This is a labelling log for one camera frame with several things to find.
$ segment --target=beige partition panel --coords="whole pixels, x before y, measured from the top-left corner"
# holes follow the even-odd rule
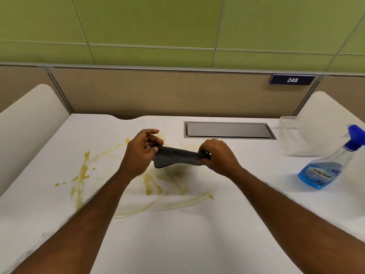
[[[293,115],[310,86],[270,74],[52,68],[76,113],[268,117]]]
[[[46,71],[35,66],[0,66],[0,112],[39,84],[49,85],[70,112]]]
[[[315,91],[324,91],[365,122],[365,77],[327,76]]]

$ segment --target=spray nozzle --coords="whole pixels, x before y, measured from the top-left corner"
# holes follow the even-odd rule
[[[365,131],[357,125],[351,125],[349,128],[350,140],[344,145],[350,151],[356,151],[365,145]]]

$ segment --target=forearm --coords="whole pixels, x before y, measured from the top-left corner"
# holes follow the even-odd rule
[[[116,173],[14,273],[89,273],[130,179]]]
[[[365,244],[324,221],[244,169],[231,180],[304,273],[365,273]]]

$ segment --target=spray bottle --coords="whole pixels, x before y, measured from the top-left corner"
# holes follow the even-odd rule
[[[345,170],[355,151],[365,145],[365,131],[357,125],[349,127],[349,134],[350,140],[336,152],[307,164],[299,172],[299,179],[316,189],[321,189],[333,182]]]

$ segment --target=wall tile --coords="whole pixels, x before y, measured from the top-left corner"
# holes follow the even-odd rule
[[[55,64],[94,64],[87,45],[0,41],[0,61]]]
[[[0,0],[0,40],[86,42],[71,0]]]
[[[365,54],[365,20],[357,26],[340,53]]]
[[[223,0],[74,0],[89,43],[214,48]]]
[[[213,50],[90,46],[101,65],[211,68]]]
[[[325,71],[333,55],[217,51],[214,68]]]
[[[327,71],[365,73],[365,56],[337,55]]]
[[[218,48],[337,53],[365,0],[225,0]]]

